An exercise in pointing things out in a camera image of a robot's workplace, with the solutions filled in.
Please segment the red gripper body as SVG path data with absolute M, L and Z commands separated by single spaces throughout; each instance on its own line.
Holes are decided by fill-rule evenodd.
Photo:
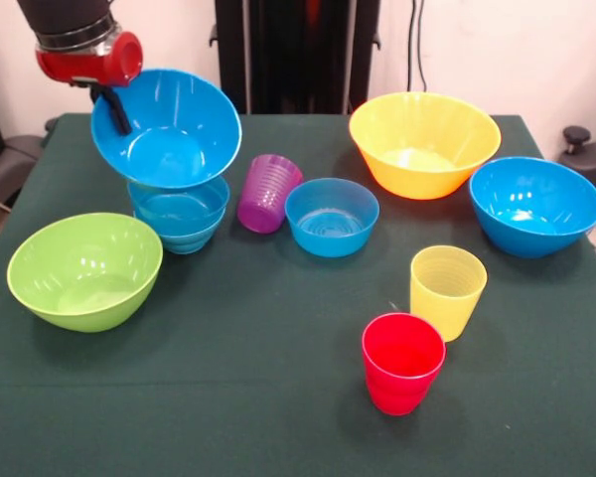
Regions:
M 142 71 L 143 50 L 133 33 L 121 31 L 95 47 L 77 52 L 48 52 L 38 48 L 36 59 L 51 80 L 128 86 Z

